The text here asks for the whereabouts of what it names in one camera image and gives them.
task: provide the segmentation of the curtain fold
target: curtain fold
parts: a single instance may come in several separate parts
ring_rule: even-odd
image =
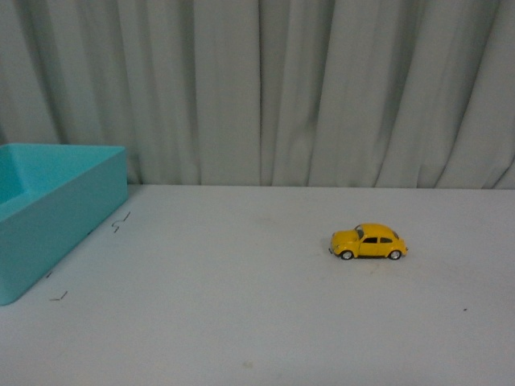
[[[0,143],[132,183],[515,188],[514,0],[3,0]]]

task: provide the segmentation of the teal plastic box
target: teal plastic box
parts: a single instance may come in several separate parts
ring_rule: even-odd
[[[14,302],[127,199],[118,146],[0,146],[0,306]]]

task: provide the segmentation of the car windshield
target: car windshield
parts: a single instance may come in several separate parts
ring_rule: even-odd
[[[361,240],[361,237],[363,237],[363,235],[365,234],[365,232],[363,232],[363,228],[361,227],[361,225],[355,227],[354,230],[357,232],[358,240]]]

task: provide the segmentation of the toy car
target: toy car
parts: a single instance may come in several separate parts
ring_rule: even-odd
[[[385,225],[361,224],[350,231],[334,232],[329,252],[342,260],[354,257],[398,260],[408,253],[408,248],[404,240]]]

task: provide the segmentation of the table surface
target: table surface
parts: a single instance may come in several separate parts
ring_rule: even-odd
[[[362,222],[408,256],[331,255]],[[0,307],[0,384],[513,384],[514,229],[515,191],[130,187]]]

